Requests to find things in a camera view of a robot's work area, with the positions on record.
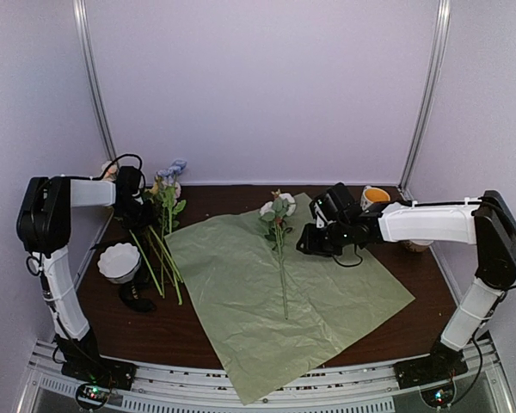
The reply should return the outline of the pink fake flower stem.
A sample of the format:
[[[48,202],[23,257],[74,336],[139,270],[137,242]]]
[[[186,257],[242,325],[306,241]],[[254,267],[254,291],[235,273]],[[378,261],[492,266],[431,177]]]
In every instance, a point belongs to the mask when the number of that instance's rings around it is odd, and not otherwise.
[[[101,166],[101,179],[103,181],[114,182],[118,175],[118,164],[112,161],[105,162]]]

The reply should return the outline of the black ribbon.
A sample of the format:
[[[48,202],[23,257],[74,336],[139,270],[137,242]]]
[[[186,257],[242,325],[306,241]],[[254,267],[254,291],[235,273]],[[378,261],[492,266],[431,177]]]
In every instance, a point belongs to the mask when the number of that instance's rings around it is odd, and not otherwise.
[[[122,303],[132,311],[149,313],[157,309],[156,305],[147,298],[141,296],[141,291],[151,286],[148,275],[134,278],[120,286],[119,297]]]

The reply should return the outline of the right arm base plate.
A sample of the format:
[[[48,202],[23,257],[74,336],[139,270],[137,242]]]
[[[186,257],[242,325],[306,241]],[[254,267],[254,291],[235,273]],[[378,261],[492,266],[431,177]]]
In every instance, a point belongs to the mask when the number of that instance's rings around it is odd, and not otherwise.
[[[448,381],[469,371],[465,361],[457,361],[448,365],[442,361],[435,361],[429,356],[399,361],[393,368],[401,390]]]

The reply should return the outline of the pink and green wrapping paper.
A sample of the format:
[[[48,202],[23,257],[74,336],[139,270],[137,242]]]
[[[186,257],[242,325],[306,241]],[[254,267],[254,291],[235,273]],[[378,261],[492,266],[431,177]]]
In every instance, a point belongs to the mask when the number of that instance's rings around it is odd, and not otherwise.
[[[282,251],[257,211],[220,215],[167,236],[193,308],[243,404],[331,360],[409,305],[413,295],[371,253],[338,262],[300,253],[311,219],[296,198]]]

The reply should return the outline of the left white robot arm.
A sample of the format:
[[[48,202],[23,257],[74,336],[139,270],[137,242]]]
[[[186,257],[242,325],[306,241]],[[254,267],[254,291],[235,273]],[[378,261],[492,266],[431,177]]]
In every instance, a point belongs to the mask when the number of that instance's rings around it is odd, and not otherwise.
[[[151,203],[143,199],[143,189],[143,173],[134,166],[120,167],[112,182],[72,176],[29,180],[16,234],[28,253],[27,268],[40,279],[43,299],[61,338],[81,341],[90,332],[69,264],[71,210],[112,207],[130,229],[138,230],[151,223]]]

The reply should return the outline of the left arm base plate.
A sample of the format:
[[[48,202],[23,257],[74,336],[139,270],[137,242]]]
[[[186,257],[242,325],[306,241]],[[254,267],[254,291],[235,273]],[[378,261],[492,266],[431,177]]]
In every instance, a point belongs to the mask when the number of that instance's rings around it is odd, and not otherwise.
[[[61,373],[67,377],[124,391],[132,389],[137,367],[129,362],[102,359],[98,363],[75,359],[65,361]]]

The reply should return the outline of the pale yellow fake flower stem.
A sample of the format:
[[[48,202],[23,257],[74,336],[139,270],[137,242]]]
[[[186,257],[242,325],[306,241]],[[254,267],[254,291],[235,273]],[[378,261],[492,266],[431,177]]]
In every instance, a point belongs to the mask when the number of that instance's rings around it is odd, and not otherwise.
[[[165,237],[168,234],[163,236],[161,233],[159,214],[154,200],[154,194],[156,192],[153,188],[154,185],[155,183],[151,188],[144,189],[143,197],[145,200],[152,202],[156,216],[155,222],[145,230],[140,231],[140,235],[137,235],[136,231],[129,231],[129,233],[138,248],[146,269],[149,271],[152,283],[159,293],[159,296],[163,299],[165,298],[166,284],[169,282],[175,290],[177,304],[182,305],[181,285],[184,283],[184,280],[170,252],[170,248],[167,246]]]

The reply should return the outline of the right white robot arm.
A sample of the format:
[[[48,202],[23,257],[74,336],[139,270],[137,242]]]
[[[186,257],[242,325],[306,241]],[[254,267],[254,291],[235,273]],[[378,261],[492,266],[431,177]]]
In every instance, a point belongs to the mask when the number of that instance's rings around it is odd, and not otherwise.
[[[310,202],[312,222],[297,242],[306,255],[337,257],[345,247],[402,241],[453,242],[476,246],[477,270],[458,308],[441,332],[442,346],[424,360],[429,379],[443,379],[461,350],[516,282],[516,220],[501,194],[420,203],[393,200],[359,206],[339,182]]]

